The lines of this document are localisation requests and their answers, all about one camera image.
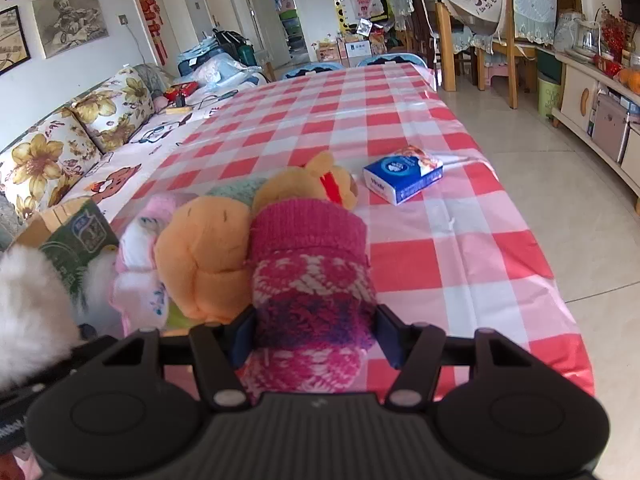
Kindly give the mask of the white tv cabinet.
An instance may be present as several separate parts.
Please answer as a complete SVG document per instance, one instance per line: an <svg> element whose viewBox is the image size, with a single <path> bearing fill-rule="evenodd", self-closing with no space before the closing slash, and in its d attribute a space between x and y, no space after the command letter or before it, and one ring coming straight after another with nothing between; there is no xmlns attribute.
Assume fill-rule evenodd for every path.
<svg viewBox="0 0 640 480"><path fill-rule="evenodd" d="M566 53L555 58L562 64L562 98L552 122L574 133L638 194L638 93Z"/></svg>

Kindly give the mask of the sofa with cartoon cover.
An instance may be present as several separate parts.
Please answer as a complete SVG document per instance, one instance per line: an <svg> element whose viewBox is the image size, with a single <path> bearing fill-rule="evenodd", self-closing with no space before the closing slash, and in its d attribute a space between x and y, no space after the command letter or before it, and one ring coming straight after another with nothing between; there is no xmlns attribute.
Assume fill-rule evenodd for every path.
<svg viewBox="0 0 640 480"><path fill-rule="evenodd" d="M104 156L132 141L172 98L193 82L203 108L231 91L268 79L259 67L224 63L212 81L175 78L155 64L126 66L63 104L1 151L1 247L7 248L36 212L62 202Z"/></svg>

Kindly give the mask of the pink white baby cloth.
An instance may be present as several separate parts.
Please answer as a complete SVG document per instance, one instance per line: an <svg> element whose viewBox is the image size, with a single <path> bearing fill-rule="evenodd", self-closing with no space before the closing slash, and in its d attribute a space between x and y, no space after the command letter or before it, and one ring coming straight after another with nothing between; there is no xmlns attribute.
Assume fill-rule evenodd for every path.
<svg viewBox="0 0 640 480"><path fill-rule="evenodd" d="M122 318L125 335L139 328L163 328L170 300L157 273L155 244L189 194L152 196L126 226L119 241L110 304Z"/></svg>

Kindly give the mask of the green waste bin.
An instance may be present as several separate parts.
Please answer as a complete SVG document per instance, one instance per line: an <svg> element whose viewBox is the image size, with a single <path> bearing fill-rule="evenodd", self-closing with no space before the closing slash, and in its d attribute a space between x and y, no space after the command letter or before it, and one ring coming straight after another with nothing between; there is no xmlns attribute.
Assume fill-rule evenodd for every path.
<svg viewBox="0 0 640 480"><path fill-rule="evenodd" d="M538 75L538 114L544 118L552 116L552 110L558 108L562 96L562 87L553 79Z"/></svg>

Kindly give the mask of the red checkered tablecloth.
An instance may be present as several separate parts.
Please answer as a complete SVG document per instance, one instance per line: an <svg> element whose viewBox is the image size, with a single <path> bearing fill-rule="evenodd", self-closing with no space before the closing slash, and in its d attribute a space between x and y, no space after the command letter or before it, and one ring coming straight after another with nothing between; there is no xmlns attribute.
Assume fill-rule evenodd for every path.
<svg viewBox="0 0 640 480"><path fill-rule="evenodd" d="M544 253L429 70L385 64L243 90L194 127L137 136L132 173L101 209L121 230L155 194L268 178L322 152L356 182L384 304L451 336L498 330L593 392Z"/></svg>

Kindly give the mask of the teal fuzzy hat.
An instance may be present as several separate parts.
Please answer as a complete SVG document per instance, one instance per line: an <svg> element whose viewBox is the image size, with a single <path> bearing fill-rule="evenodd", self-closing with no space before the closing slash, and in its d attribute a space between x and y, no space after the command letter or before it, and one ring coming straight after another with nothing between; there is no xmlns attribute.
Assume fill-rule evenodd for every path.
<svg viewBox="0 0 640 480"><path fill-rule="evenodd" d="M235 180L217 185L206 192L208 196L227 197L252 208L258 190L267 182L266 178Z"/></svg>

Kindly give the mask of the black white framed drawing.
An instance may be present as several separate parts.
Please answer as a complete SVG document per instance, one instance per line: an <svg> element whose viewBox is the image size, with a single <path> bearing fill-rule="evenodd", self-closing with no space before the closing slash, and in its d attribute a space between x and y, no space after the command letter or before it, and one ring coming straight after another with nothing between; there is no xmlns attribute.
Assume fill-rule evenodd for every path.
<svg viewBox="0 0 640 480"><path fill-rule="evenodd" d="M32 10L45 58L108 36L99 0L34 0Z"/></svg>

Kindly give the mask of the floral cushion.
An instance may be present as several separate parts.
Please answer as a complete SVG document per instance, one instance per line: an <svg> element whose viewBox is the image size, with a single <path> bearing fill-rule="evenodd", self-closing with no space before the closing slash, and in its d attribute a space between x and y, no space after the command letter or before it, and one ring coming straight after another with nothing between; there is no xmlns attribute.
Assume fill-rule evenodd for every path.
<svg viewBox="0 0 640 480"><path fill-rule="evenodd" d="M63 106L1 153L1 193L17 217L58 204L102 153L72 110Z"/></svg>
<svg viewBox="0 0 640 480"><path fill-rule="evenodd" d="M155 113L151 92L132 67L78 96L70 108L102 153L127 144Z"/></svg>

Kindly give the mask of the wooden dining chair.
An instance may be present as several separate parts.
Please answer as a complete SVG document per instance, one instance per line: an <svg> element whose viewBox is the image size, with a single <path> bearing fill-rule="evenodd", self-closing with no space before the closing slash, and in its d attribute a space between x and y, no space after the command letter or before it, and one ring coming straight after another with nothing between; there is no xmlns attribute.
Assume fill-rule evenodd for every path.
<svg viewBox="0 0 640 480"><path fill-rule="evenodd" d="M500 53L506 58L508 104L518 108L518 59L537 61L538 47L554 41L558 0L501 0L497 28L490 37L491 46L475 48L478 88L486 87L486 55Z"/></svg>

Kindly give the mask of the floral cushion far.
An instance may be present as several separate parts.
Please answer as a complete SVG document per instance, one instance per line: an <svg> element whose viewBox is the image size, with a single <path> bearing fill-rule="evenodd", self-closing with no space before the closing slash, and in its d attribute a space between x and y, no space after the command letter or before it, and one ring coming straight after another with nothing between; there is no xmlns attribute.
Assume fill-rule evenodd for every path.
<svg viewBox="0 0 640 480"><path fill-rule="evenodd" d="M155 113L151 92L132 67L78 96L70 108L102 153L127 144Z"/></svg>

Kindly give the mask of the orange plush bear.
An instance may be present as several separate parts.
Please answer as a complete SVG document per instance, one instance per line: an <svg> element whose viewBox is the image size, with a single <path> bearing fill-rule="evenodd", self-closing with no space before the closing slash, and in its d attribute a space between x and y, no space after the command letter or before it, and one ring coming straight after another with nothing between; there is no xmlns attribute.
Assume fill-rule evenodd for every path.
<svg viewBox="0 0 640 480"><path fill-rule="evenodd" d="M160 281L184 318L228 323L250 303L250 224L265 207L291 198L318 198L352 210L352 175L324 151L301 167L286 167L259 181L246 204L235 197L203 195L172 215L157 237Z"/></svg>

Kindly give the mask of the floral cushion near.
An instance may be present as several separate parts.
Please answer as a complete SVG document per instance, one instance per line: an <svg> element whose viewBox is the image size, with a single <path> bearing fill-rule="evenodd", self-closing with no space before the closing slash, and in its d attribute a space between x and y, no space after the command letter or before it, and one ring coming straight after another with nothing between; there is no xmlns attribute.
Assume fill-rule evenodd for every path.
<svg viewBox="0 0 640 480"><path fill-rule="evenodd" d="M58 204L102 153L72 110L63 106L1 153L1 193L17 217Z"/></svg>

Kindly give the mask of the pink knitted sock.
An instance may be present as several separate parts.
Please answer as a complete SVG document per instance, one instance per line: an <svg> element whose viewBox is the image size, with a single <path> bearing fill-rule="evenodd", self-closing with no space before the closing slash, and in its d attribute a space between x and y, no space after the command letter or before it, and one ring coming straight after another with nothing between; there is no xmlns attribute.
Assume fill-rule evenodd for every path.
<svg viewBox="0 0 640 480"><path fill-rule="evenodd" d="M367 232L327 200L292 198L258 212L248 256L257 342L240 371L253 399L344 392L356 382L378 303Z"/></svg>

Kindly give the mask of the white fluffy plush toy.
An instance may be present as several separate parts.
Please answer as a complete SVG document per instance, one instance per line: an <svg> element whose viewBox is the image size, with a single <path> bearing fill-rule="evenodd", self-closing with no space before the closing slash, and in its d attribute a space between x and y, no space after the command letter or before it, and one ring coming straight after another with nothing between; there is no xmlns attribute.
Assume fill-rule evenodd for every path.
<svg viewBox="0 0 640 480"><path fill-rule="evenodd" d="M73 296L41 250L15 245L1 256L1 390L9 391L70 357L92 328L120 338L120 314L108 296L116 252L104 250L80 270Z"/></svg>

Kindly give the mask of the cardboard box with green print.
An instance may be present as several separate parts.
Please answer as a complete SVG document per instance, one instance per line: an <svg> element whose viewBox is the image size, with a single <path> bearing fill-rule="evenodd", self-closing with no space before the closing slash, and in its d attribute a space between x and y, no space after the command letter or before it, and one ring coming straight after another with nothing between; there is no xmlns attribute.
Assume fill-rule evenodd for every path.
<svg viewBox="0 0 640 480"><path fill-rule="evenodd" d="M90 197L79 197L35 212L13 246L38 248L53 263L70 296L84 296L81 280L102 252L116 250L118 238Z"/></svg>

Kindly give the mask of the blue tissue pack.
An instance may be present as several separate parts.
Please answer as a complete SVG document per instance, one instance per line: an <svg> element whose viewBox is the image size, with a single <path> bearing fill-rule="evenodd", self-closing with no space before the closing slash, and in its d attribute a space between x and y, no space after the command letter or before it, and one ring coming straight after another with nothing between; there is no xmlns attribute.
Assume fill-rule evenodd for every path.
<svg viewBox="0 0 640 480"><path fill-rule="evenodd" d="M440 159L413 145L371 162L362 170L367 189L394 206L440 180L443 173Z"/></svg>

